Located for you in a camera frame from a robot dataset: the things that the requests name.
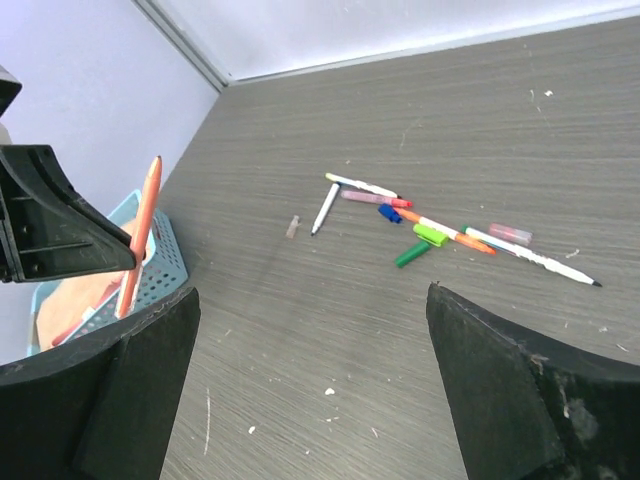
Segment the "small clear pen cap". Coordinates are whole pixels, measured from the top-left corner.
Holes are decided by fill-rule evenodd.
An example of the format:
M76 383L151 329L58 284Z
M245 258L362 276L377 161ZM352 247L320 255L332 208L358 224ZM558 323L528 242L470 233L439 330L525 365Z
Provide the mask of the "small clear pen cap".
M299 225L300 225L300 217L298 215L294 215L287 228L285 236L288 239L293 239L296 235Z

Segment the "white marker lime end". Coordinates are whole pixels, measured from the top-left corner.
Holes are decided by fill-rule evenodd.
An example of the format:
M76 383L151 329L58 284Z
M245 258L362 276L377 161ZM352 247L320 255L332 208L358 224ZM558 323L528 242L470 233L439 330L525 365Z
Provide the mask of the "white marker lime end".
M354 187L354 188L364 190L376 195L381 195L381 196L386 196L391 198L398 198L398 194L395 191L380 187L378 185L370 184L362 180L350 179L350 178L339 176L332 173L326 173L325 178L332 182L337 182L342 185Z

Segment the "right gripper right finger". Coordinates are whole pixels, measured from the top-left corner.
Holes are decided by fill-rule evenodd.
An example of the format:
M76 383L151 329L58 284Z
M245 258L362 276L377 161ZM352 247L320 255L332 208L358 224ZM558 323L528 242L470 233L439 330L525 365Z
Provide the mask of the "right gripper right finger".
M636 479L639 368L437 284L429 334L471 479Z

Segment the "dark green pen cap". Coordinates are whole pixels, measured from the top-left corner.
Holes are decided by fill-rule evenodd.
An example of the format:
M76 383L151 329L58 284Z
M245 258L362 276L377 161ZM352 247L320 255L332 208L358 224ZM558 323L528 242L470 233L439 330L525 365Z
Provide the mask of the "dark green pen cap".
M420 240L418 243L407 249L405 252L400 254L395 260L394 263L398 268L403 268L410 262L419 258L420 256L427 253L432 248L432 245L426 241Z

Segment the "orange slim pen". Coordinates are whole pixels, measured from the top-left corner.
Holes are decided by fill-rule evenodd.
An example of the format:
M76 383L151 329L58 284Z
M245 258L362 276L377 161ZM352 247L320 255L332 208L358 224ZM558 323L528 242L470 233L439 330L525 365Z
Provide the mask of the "orange slim pen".
M147 240L160 191L162 167L162 158L156 156L150 165L141 190L141 198L130 242L130 249L135 254L136 265L123 276L118 301L114 310L117 319L125 318L129 314L137 292Z

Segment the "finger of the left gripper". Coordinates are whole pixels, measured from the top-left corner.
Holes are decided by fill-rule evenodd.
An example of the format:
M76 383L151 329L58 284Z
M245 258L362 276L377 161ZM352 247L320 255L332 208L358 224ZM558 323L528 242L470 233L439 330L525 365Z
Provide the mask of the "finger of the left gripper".
M131 236L80 194L49 145L1 147L1 281L130 270Z

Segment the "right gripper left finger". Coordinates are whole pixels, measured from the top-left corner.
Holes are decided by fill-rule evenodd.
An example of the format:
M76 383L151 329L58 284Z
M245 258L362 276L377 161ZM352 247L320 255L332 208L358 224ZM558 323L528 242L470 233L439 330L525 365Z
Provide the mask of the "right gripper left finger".
M157 479L200 323L182 288L1 368L4 479Z

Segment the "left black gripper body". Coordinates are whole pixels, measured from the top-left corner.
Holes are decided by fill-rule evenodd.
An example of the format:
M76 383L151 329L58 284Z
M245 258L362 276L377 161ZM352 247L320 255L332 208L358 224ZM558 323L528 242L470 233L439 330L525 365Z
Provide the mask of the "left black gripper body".
M22 84L3 66L0 66L0 116L3 116L17 95Z

